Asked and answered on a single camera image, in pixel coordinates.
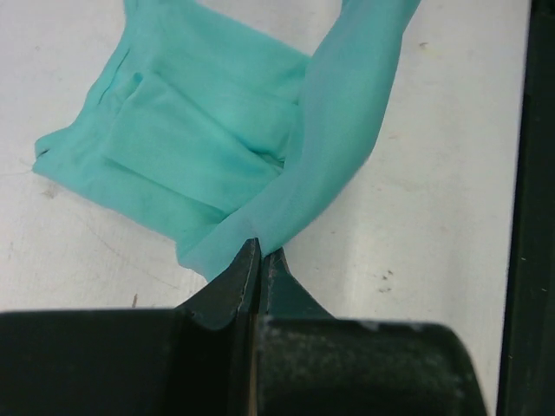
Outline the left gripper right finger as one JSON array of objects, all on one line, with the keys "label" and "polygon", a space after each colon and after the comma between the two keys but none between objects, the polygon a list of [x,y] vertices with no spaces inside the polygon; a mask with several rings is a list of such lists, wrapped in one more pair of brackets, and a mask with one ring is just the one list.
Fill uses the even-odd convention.
[{"label": "left gripper right finger", "polygon": [[291,274],[283,249],[263,260],[258,312],[283,319],[334,318]]}]

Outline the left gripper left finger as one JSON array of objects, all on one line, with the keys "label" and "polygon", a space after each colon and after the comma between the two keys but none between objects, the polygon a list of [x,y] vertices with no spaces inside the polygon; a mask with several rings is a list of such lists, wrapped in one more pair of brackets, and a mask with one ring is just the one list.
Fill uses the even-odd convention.
[{"label": "left gripper left finger", "polygon": [[176,310],[201,328],[220,331],[231,325],[256,293],[261,253],[256,238],[247,240],[230,265]]}]

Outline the teal t shirt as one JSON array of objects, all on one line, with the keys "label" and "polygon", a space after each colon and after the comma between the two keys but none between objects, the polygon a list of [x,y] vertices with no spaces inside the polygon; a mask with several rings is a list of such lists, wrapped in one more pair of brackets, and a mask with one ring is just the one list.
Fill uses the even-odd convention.
[{"label": "teal t shirt", "polygon": [[416,1],[346,1],[313,55],[195,1],[127,1],[121,40],[34,172],[172,239],[206,279],[270,254],[371,154]]}]

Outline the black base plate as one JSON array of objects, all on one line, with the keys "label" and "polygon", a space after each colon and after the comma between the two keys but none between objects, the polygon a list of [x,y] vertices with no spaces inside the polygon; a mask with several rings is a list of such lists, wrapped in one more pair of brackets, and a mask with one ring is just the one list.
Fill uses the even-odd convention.
[{"label": "black base plate", "polygon": [[496,413],[554,413],[552,1],[530,6]]}]

